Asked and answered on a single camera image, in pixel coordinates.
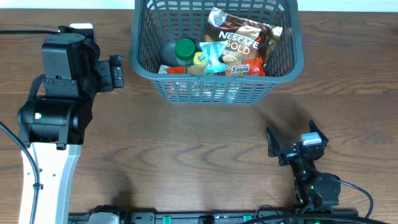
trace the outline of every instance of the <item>jar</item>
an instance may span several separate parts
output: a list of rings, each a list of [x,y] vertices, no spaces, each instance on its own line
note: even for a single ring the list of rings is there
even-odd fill
[[[195,43],[187,38],[182,38],[175,43],[175,56],[177,63],[181,66],[193,65],[195,55]]]
[[[193,64],[194,65],[206,65],[206,58],[203,55],[203,52],[195,53],[195,56],[193,56]]]

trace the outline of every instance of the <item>green bottle cap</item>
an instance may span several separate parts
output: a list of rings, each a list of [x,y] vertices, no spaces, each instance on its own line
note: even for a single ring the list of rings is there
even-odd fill
[[[175,44],[175,55],[180,60],[191,60],[195,55],[195,44],[190,39],[180,39]]]

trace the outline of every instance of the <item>nescafe gold bag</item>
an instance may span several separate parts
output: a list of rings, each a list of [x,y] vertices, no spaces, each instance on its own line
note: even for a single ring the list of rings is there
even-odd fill
[[[282,27],[271,26],[250,19],[240,18],[213,7],[207,20],[205,42],[227,41],[220,57],[222,62],[262,57],[264,65],[282,33]]]

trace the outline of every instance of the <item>green led light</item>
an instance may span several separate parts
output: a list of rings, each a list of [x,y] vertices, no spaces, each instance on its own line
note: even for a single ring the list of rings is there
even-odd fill
[[[290,156],[297,156],[297,153],[290,153],[290,154],[287,154],[287,157],[290,157]]]
[[[42,114],[41,113],[35,113],[35,119],[40,119],[42,118]]]
[[[164,216],[163,217],[163,224],[172,224],[172,217],[171,216]]]
[[[249,220],[251,220],[251,215],[244,215],[243,216],[243,221],[244,222],[249,221]]]

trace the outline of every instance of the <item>cable connector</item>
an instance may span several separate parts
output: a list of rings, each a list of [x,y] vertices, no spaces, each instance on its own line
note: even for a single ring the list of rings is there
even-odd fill
[[[39,188],[40,190],[43,190],[43,184],[39,184],[39,183],[34,183],[33,184],[33,189]]]

